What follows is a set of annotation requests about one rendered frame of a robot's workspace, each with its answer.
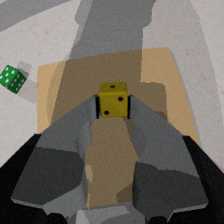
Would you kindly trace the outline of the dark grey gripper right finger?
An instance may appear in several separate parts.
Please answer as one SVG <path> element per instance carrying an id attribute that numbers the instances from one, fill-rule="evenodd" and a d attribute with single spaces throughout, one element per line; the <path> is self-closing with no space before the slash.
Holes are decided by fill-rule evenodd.
<path id="1" fill-rule="evenodd" d="M 134 118 L 135 117 L 135 118 Z M 224 173 L 188 135 L 184 136 L 134 95 L 127 119 L 134 122 L 133 207 L 168 224 L 224 224 Z"/>

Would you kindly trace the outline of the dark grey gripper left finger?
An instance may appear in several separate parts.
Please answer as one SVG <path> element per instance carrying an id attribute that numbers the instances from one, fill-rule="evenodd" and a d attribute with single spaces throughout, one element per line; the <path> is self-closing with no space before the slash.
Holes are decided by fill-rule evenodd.
<path id="1" fill-rule="evenodd" d="M 50 213 L 76 223 L 87 202 L 84 152 L 99 113 L 95 94 L 34 134 L 6 161 L 0 168 L 0 224 L 46 224 Z"/>

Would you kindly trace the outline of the tan flat mat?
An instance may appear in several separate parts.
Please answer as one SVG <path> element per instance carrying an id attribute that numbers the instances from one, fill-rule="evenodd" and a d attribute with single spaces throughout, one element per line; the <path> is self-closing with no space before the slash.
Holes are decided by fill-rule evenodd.
<path id="1" fill-rule="evenodd" d="M 134 95 L 199 146 L 186 94 L 169 47 L 137 49 L 76 58 L 38 67 L 38 133 L 94 94 L 101 83 L 126 82 Z M 88 183 L 84 207 L 132 201 L 139 151 L 127 117 L 99 115 L 85 152 Z M 83 208 L 84 208 L 83 207 Z"/>

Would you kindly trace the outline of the green die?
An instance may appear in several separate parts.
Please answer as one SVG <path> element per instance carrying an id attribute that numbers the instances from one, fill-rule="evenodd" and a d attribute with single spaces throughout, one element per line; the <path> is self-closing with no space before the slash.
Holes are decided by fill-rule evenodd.
<path id="1" fill-rule="evenodd" d="M 26 78 L 22 73 L 10 65 L 7 65 L 0 74 L 0 83 L 15 94 L 17 94 L 25 80 Z"/>

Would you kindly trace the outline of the yellow die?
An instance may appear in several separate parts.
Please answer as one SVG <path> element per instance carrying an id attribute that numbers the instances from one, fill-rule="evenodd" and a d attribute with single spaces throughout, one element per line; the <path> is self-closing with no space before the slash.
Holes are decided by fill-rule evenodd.
<path id="1" fill-rule="evenodd" d="M 102 118 L 127 117 L 128 93 L 126 82 L 101 83 L 98 97 Z"/>

